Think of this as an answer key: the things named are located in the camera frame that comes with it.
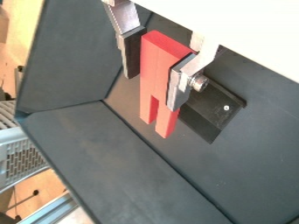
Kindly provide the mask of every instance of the wooden surface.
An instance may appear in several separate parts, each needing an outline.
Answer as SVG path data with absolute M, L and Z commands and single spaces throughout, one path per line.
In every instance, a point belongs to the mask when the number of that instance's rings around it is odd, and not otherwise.
M 0 43 L 0 85 L 15 97 L 15 68 L 23 66 L 31 49 L 43 0 L 6 0 L 3 9 L 10 18 L 6 44 Z
M 28 199 L 22 205 L 19 205 L 16 207 L 16 211 L 15 209 L 11 209 L 6 214 L 11 217 L 15 217 L 19 214 L 22 218 L 26 218 L 49 202 L 57 199 L 62 195 L 65 189 L 66 187 L 54 170 L 42 172 L 15 186 L 16 202 L 30 197 L 34 194 L 34 190 L 40 191 L 39 195 Z M 15 194 L 11 198 L 10 206 L 12 206 L 14 204 Z

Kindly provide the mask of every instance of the red block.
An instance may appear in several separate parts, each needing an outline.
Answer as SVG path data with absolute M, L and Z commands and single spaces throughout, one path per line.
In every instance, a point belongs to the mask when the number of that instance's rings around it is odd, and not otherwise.
M 155 131 L 165 138 L 174 132 L 181 112 L 173 112 L 166 105 L 170 67 L 191 52 L 159 31 L 142 37 L 141 118 L 149 124 L 157 120 Z

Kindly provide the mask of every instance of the bolt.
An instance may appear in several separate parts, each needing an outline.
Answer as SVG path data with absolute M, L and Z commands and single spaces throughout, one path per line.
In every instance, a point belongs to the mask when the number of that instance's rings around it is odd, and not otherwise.
M 195 91 L 199 93 L 203 91 L 203 89 L 209 86 L 210 84 L 210 79 L 202 75 L 202 74 L 195 74 L 191 77 L 190 81 L 190 86 L 194 88 Z

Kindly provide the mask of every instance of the black panel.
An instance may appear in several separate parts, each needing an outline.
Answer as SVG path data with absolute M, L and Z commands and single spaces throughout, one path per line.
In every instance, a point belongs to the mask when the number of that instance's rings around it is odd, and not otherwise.
M 143 24 L 149 17 L 141 10 Z M 102 1 L 46 0 L 18 109 L 31 113 L 103 99 L 121 67 Z
M 206 73 L 247 100 L 213 145 L 181 121 L 167 139 L 145 124 L 138 78 L 119 78 L 107 103 L 237 223 L 286 223 L 299 214 L 299 86 L 234 52 Z
M 101 101 L 23 127 L 97 223 L 230 223 Z

